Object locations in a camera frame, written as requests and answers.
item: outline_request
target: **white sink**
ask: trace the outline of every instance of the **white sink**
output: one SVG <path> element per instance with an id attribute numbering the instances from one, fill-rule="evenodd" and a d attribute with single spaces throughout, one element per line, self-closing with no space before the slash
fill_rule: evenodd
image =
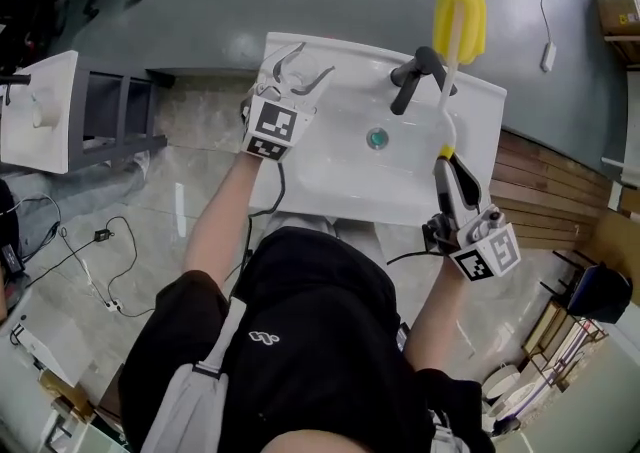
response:
<path id="1" fill-rule="evenodd" d="M 447 139 L 436 113 L 440 90 L 422 78 L 404 115 L 389 105 L 400 90 L 389 73 L 411 55 L 351 42 L 270 33 L 265 57 L 306 42 L 304 52 L 336 76 L 318 101 L 317 113 L 283 162 L 287 191 L 279 210 L 370 222 L 420 226 L 439 212 L 433 164 Z M 506 90 L 458 72 L 458 93 L 448 109 L 458 133 L 457 152 L 486 188 L 495 162 Z M 372 149 L 367 134 L 382 128 L 386 147 Z M 262 164 L 251 196 L 267 209 L 280 191 L 277 166 Z"/>

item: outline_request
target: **white shoulder strap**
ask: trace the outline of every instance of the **white shoulder strap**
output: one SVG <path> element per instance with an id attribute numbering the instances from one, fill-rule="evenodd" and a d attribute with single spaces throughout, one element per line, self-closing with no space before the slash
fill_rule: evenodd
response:
<path id="1" fill-rule="evenodd" d="M 207 358 L 178 368 L 164 394 L 142 453 L 215 453 L 222 430 L 228 377 L 220 367 L 247 306 L 231 298 L 229 314 Z"/>

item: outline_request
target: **white brush handle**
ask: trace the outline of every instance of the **white brush handle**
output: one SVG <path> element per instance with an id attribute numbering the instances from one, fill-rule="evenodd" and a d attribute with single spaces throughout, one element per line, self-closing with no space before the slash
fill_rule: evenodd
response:
<path id="1" fill-rule="evenodd" d="M 438 100 L 437 111 L 441 114 L 449 124 L 451 132 L 451 141 L 449 145 L 455 149 L 457 142 L 456 127 L 453 123 L 451 115 L 447 112 L 445 105 L 451 89 L 453 88 L 453 80 L 458 71 L 458 51 L 460 50 L 460 39 L 462 37 L 462 26 L 464 24 L 464 6 L 460 2 L 455 2 L 453 11 L 453 24 L 451 25 L 451 35 L 449 37 L 449 49 L 447 50 L 447 77 L 444 80 L 440 99 Z"/>

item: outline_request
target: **logo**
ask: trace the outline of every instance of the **logo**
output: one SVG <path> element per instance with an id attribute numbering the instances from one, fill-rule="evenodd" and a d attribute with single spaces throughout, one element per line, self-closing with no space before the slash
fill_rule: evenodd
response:
<path id="1" fill-rule="evenodd" d="M 495 238 L 491 239 L 490 243 L 502 270 L 506 270 L 518 262 L 518 254 L 516 254 L 508 231 L 498 234 Z"/>
<path id="2" fill-rule="evenodd" d="M 271 346 L 272 344 L 280 341 L 278 336 L 267 334 L 266 332 L 249 332 L 249 337 L 252 341 L 262 341 L 267 346 Z"/>
<path id="3" fill-rule="evenodd" d="M 296 124 L 296 113 L 268 101 L 262 106 L 256 131 L 289 142 Z"/>
<path id="4" fill-rule="evenodd" d="M 493 272 L 477 250 L 454 257 L 470 281 L 479 281 L 493 277 Z"/>
<path id="5" fill-rule="evenodd" d="M 287 148 L 282 145 L 269 142 L 268 140 L 262 140 L 258 137 L 251 137 L 249 145 L 247 146 L 247 152 L 275 161 L 282 158 L 286 150 Z"/>

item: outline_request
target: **black shirt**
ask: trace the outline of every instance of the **black shirt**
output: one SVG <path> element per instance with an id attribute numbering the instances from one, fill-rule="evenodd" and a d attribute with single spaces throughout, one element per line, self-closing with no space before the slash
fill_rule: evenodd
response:
<path id="1" fill-rule="evenodd" d="M 415 373 L 396 344 L 393 284 L 349 245 L 283 228 L 263 240 L 235 295 L 247 311 L 224 359 L 229 389 L 219 451 L 259 452 L 293 430 L 324 430 L 376 452 L 430 450 L 429 409 L 445 412 L 472 451 L 493 451 L 480 429 L 480 386 Z M 175 370 L 203 360 L 227 304 L 190 272 L 158 294 L 156 311 L 120 378 L 123 426 L 140 450 Z"/>

